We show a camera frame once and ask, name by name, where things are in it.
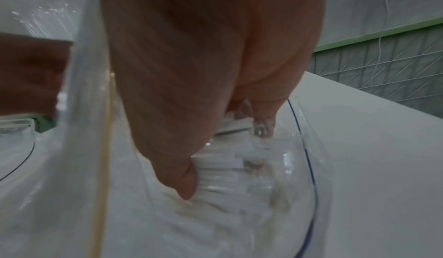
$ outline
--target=white string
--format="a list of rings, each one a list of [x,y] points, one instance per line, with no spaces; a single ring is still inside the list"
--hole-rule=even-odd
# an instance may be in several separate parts
[[[373,94],[373,92],[372,92],[372,80],[374,78],[375,71],[377,70],[378,64],[380,63],[380,59],[382,57],[382,37],[383,37],[383,32],[384,32],[384,30],[386,28],[386,23],[388,22],[388,19],[389,19],[389,3],[388,3],[388,0],[384,0],[384,5],[385,5],[385,9],[386,9],[386,16],[385,16],[385,19],[384,19],[382,31],[380,32],[380,37],[378,38],[378,59],[377,59],[377,64],[375,65],[374,70],[372,71],[371,79],[369,80],[370,86],[371,86],[370,90],[371,90],[372,94]]]

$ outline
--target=green stripe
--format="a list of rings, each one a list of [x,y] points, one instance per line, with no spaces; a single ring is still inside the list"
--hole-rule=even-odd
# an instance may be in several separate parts
[[[426,28],[426,27],[438,25],[438,24],[443,24],[443,17],[435,18],[435,19],[431,19],[431,20],[427,20],[427,21],[423,21],[423,22],[419,22],[419,23],[415,23],[415,24],[407,24],[404,26],[399,26],[396,28],[385,30],[383,32],[379,31],[379,32],[375,32],[375,33],[370,33],[370,34],[358,36],[358,37],[340,40],[340,41],[333,42],[333,43],[318,45],[314,52],[316,53],[316,52],[330,50],[330,49],[343,47],[343,46],[347,46],[347,45],[351,45],[351,44],[365,42],[365,41],[369,41],[369,40],[373,40],[373,39],[378,39],[378,38],[380,38],[380,36],[386,37],[386,36],[399,34],[399,33],[403,33],[403,32],[408,32],[408,31],[412,31],[412,30],[419,30],[422,28]]]

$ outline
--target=white surface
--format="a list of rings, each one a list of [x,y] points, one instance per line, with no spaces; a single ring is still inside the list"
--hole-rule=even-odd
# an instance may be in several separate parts
[[[324,257],[442,257],[443,120],[311,73],[295,93],[335,164]]]

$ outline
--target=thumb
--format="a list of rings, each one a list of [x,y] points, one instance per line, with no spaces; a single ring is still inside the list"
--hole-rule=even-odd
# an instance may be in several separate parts
[[[184,200],[193,196],[197,189],[197,172],[190,158],[151,159],[152,168],[162,184],[175,189]]]

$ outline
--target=plastic bag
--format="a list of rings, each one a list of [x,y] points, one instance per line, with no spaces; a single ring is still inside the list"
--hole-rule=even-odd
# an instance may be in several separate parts
[[[193,156],[199,190],[182,201],[139,162],[100,16],[90,0],[50,157],[9,193],[22,204],[0,230],[2,257],[320,257],[331,174],[300,108],[298,131],[277,127],[273,138],[256,137],[268,125],[242,110],[226,117]]]

